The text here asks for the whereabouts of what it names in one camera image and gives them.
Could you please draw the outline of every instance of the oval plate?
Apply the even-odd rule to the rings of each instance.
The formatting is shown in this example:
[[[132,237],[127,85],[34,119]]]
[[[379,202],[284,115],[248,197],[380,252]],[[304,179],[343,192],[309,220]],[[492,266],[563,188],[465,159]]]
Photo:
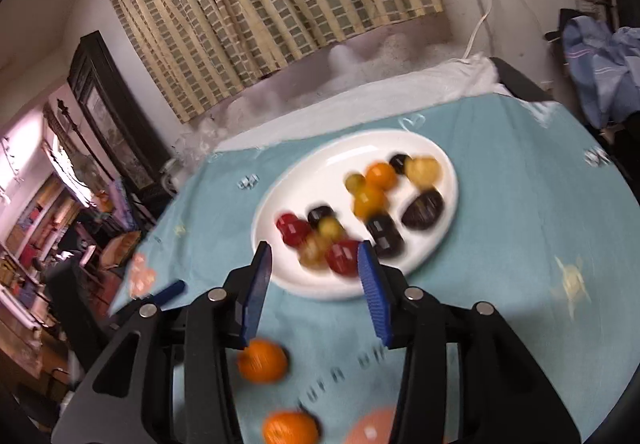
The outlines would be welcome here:
[[[283,211],[293,211],[301,218],[319,203],[329,204],[338,220],[355,239],[371,240],[365,225],[351,212],[353,198],[344,187],[344,177],[351,172],[363,173],[375,161],[388,161],[395,153],[410,156],[430,155],[442,166],[436,188],[444,198],[445,208],[437,224],[428,231],[409,231],[400,217],[418,195],[406,177],[387,196],[389,213],[396,222],[406,247],[401,255],[382,263],[397,267],[404,275],[418,267],[438,246],[449,230],[458,205],[458,179],[447,154],[430,139],[403,130],[369,130],[346,135],[322,145],[285,171],[271,186],[258,206],[252,224],[254,251],[261,240],[271,244],[273,271],[271,280],[297,296],[314,299],[344,299],[363,294],[358,279],[342,278],[327,269],[308,271],[298,262],[296,251],[287,247],[276,229],[275,220]]]

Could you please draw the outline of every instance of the table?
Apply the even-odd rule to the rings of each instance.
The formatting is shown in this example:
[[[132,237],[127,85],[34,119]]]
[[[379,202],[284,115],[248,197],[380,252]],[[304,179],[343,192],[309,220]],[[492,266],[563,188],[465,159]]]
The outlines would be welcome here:
[[[321,105],[307,110],[311,121]],[[347,109],[348,103],[335,102],[325,108],[339,127],[348,121]],[[304,129],[302,113],[279,124],[288,120],[293,129]],[[352,122],[358,119],[352,111]],[[407,124],[447,152],[460,179],[457,218],[440,249],[409,282],[451,305],[494,303],[586,439],[640,361],[637,202],[615,167],[585,163],[585,151],[596,143],[559,104],[489,95],[340,133]],[[141,245],[158,274],[155,288],[186,280],[188,292],[178,300],[183,305],[222,284],[232,268],[246,265],[248,225],[261,196],[287,166],[336,135],[210,157]],[[236,182],[247,173],[256,173],[260,182],[240,191]],[[562,298],[558,262],[580,267],[590,295],[590,302],[577,305],[574,318]],[[117,305],[125,300],[122,293]],[[292,371],[267,389],[232,376],[246,442],[260,442],[260,424],[270,411],[299,402],[320,418],[324,441],[331,443],[341,442],[374,408],[395,404],[403,353],[381,350],[363,299],[318,303],[271,286],[258,335],[287,346]],[[454,396],[450,400],[455,404]],[[454,426],[455,415],[448,421],[450,438]]]

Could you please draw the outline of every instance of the red fruit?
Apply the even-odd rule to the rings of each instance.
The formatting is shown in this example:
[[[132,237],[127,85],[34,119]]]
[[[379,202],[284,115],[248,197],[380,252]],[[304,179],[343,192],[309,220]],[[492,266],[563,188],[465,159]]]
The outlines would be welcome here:
[[[285,224],[280,230],[282,241],[289,247],[298,247],[305,241],[306,236],[311,233],[311,225],[306,220],[296,219]]]
[[[296,217],[291,211],[285,211],[276,219],[276,227],[278,228],[278,231],[282,233],[284,227],[287,224],[291,224],[294,220],[298,220],[298,217]]]
[[[329,268],[344,277],[358,276],[358,240],[341,240],[332,244],[324,254]]]

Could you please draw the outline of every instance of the dark wooden frame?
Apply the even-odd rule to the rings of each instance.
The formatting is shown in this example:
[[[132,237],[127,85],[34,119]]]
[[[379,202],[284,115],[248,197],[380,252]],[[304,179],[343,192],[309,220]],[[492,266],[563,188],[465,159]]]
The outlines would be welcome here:
[[[124,179],[127,188],[138,196],[146,195],[145,192],[152,195],[159,193],[161,168],[171,158],[171,155],[122,79],[100,31],[94,31],[80,38],[80,44],[71,62],[68,83],[84,117],[109,156],[111,163]],[[104,101],[114,123],[122,132],[126,142],[154,184],[139,189],[129,178],[110,145],[103,138],[86,106],[86,101],[94,87]]]

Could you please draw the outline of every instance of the power cord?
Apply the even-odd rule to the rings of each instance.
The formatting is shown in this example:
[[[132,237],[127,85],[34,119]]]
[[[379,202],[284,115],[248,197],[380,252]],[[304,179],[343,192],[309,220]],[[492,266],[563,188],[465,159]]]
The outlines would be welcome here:
[[[478,31],[480,30],[480,27],[482,26],[482,24],[484,24],[484,21],[486,20],[486,18],[489,16],[489,13],[491,13],[491,10],[493,7],[494,7],[494,0],[489,0],[489,7],[487,8],[486,13],[482,15],[482,18],[480,18],[480,21],[476,25],[474,32],[471,33],[471,38],[469,38],[468,44],[466,44],[465,54],[462,57],[463,60],[466,60],[469,57],[469,54],[471,54],[471,49],[474,46],[476,35],[478,34]]]

